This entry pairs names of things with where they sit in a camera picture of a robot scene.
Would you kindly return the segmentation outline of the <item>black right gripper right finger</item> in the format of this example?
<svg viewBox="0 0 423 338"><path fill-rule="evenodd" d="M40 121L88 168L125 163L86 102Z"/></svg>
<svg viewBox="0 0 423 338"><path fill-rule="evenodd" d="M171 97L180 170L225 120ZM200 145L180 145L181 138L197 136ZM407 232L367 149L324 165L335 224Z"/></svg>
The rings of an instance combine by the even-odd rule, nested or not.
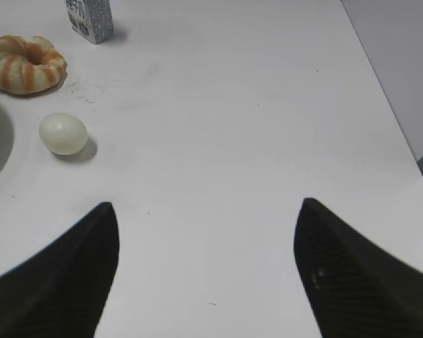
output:
<svg viewBox="0 0 423 338"><path fill-rule="evenodd" d="M423 273L306 198L294 257L323 337L423 337Z"/></svg>

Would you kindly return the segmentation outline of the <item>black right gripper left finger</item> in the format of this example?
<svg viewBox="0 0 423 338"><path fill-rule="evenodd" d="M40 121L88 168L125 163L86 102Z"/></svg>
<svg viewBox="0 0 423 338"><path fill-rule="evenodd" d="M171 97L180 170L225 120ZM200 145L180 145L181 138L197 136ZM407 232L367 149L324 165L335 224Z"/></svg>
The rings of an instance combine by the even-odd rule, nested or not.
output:
<svg viewBox="0 0 423 338"><path fill-rule="evenodd" d="M116 214L102 202L0 276L0 337L93 337L118 257Z"/></svg>

